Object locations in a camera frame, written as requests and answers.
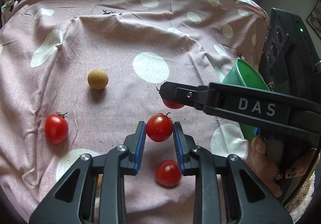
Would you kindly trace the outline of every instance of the cherry tomato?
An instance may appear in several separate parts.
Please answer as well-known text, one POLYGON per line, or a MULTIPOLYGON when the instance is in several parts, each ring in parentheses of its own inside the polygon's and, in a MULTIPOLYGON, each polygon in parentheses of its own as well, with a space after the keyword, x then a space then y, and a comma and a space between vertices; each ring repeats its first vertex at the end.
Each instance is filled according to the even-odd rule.
POLYGON ((178 103, 175 103, 172 101, 167 101, 164 99, 163 99, 163 103, 164 103, 164 105, 166 105, 170 109, 180 109, 185 106, 184 104, 178 104, 178 103))
POLYGON ((172 120, 164 114, 152 116, 146 124, 146 133, 155 142, 167 140, 173 132, 172 120))
POLYGON ((178 163, 173 160, 163 161, 156 169, 155 178, 165 187, 176 186, 182 178, 178 163))
POLYGON ((56 113, 49 115, 45 122, 47 141, 52 145, 61 144, 68 135, 68 123, 65 114, 56 113))

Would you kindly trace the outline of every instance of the green bowl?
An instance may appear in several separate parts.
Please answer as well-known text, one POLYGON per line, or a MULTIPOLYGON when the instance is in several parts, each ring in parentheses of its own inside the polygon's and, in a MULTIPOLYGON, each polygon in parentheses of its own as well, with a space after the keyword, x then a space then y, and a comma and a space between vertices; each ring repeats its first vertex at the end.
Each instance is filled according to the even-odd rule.
MULTIPOLYGON (((260 75, 250 64, 242 59, 235 60, 234 67, 226 75, 222 83, 270 91, 260 75)), ((240 124, 240 127, 245 139, 252 140, 255 137, 254 126, 240 124)))

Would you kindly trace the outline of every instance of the screw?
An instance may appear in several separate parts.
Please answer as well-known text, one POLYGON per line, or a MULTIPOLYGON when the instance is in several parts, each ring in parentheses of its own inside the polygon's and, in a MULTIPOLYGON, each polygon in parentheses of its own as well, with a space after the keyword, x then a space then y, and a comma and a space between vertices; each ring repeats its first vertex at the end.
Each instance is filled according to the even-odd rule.
POLYGON ((83 161, 88 161, 90 159, 90 155, 87 153, 84 153, 83 155, 80 156, 80 158, 83 161))
POLYGON ((193 152, 199 152, 201 150, 201 147, 197 145, 192 150, 193 152))
POLYGON ((118 151, 126 151, 126 150, 127 150, 127 146, 121 144, 121 145, 117 146, 117 150, 118 150, 118 151))
POLYGON ((229 159, 230 159, 231 161, 237 161, 239 158, 238 158, 238 156, 235 155, 235 154, 230 154, 230 155, 229 155, 229 159))

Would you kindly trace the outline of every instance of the picture frame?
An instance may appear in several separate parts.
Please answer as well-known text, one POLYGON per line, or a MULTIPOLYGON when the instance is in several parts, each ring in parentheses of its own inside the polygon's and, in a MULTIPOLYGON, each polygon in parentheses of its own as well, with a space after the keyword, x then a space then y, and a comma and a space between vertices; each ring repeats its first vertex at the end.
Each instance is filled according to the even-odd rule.
POLYGON ((321 2, 318 1, 307 18, 307 23, 321 39, 321 2))

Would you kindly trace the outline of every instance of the red tomato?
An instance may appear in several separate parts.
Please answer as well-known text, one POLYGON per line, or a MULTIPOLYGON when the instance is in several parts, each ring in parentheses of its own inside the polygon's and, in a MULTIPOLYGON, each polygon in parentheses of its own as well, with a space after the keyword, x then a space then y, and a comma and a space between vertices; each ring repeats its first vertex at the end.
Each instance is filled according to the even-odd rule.
POLYGON ((155 178, 165 187, 176 186, 182 179, 178 163, 173 160, 163 161, 156 169, 155 178))
POLYGON ((170 109, 180 109, 185 106, 184 104, 178 104, 178 103, 175 103, 172 101, 167 101, 164 99, 163 99, 163 103, 164 103, 164 105, 166 105, 170 109))
POLYGON ((164 115, 157 114, 152 116, 146 124, 146 133, 155 142, 167 140, 173 132, 172 120, 164 115))
POLYGON ((45 134, 47 141, 52 145, 61 144, 68 135, 68 123, 65 114, 49 115, 45 122, 45 134))

